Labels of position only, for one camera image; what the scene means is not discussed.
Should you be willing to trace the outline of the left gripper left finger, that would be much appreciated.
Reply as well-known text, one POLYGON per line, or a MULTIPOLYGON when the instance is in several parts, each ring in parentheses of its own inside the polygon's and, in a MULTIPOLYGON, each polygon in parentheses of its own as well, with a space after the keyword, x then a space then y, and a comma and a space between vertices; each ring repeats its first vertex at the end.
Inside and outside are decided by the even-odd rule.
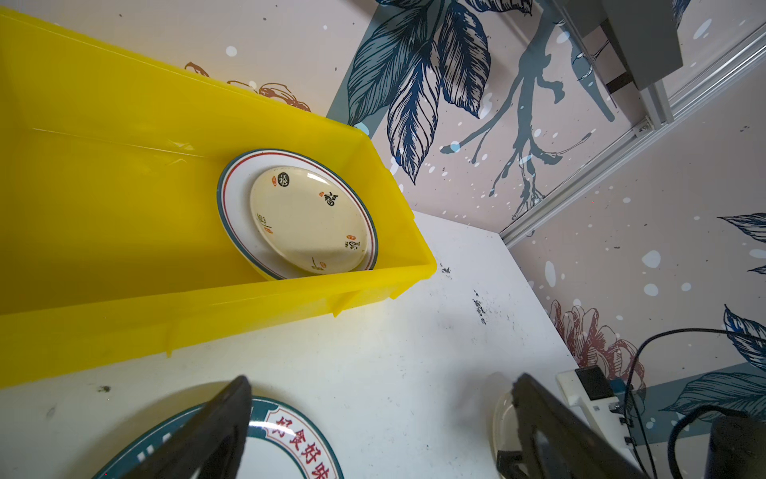
POLYGON ((235 478, 251 420, 251 385, 240 375, 128 478, 235 478))

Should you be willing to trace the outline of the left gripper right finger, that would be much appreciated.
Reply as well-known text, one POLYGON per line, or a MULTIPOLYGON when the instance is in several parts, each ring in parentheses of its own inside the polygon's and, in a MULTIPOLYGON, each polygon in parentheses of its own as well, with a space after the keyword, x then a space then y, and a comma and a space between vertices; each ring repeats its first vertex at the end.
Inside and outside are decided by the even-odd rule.
POLYGON ((644 473, 523 374, 513 386, 523 471, 530 478, 644 478, 644 473))

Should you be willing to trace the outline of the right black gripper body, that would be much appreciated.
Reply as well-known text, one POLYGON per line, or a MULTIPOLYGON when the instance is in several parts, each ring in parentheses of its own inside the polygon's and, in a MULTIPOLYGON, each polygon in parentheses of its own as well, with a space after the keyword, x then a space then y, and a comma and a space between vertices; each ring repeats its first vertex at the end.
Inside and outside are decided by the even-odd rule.
POLYGON ((765 424, 744 417, 719 417, 712 424, 706 479, 765 479, 765 424))

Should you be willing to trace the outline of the cream floral plate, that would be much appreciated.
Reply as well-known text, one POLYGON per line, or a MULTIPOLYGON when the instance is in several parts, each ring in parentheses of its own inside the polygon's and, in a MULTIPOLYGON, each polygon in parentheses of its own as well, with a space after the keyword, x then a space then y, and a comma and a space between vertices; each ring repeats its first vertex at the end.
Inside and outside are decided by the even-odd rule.
POLYGON ((348 273, 371 259, 372 224, 359 201, 315 171, 283 166, 261 173, 249 207, 265 242, 302 271, 348 273))
POLYGON ((491 423, 492 455, 501 478, 525 478, 519 475, 523 455, 518 429, 513 397, 508 392, 498 400, 491 423))

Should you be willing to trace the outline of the green rim Hao Wei plate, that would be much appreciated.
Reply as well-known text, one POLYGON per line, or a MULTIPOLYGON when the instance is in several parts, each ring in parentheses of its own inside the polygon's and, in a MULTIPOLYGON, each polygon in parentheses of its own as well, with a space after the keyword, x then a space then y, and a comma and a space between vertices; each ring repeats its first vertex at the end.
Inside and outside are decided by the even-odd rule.
MULTIPOLYGON (((117 454, 98 478, 123 478, 147 461, 203 407, 194 406, 161 422, 117 454)), ((342 478, 344 473, 329 441, 293 406, 271 398, 251 399, 245 450, 239 478, 342 478)))

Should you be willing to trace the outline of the white plate red characters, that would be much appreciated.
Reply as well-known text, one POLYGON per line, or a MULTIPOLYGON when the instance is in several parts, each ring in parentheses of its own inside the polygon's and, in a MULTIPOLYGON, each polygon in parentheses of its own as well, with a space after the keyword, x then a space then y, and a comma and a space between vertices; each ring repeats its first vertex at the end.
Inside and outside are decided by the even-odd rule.
POLYGON ((354 271, 371 271, 376 267, 379 256, 379 239, 369 209, 359 195, 337 173, 325 165, 307 157, 283 150, 256 150, 234 159, 221 174, 217 188, 217 207, 221 223, 237 249, 268 279, 299 279, 311 277, 294 267, 281 257, 265 242, 255 226, 255 220, 249 207, 249 194, 255 179, 263 172, 275 167, 297 167, 315 171, 324 177, 339 183, 353 198, 359 201, 363 212, 371 221, 373 229, 373 247, 371 259, 365 267, 354 271))

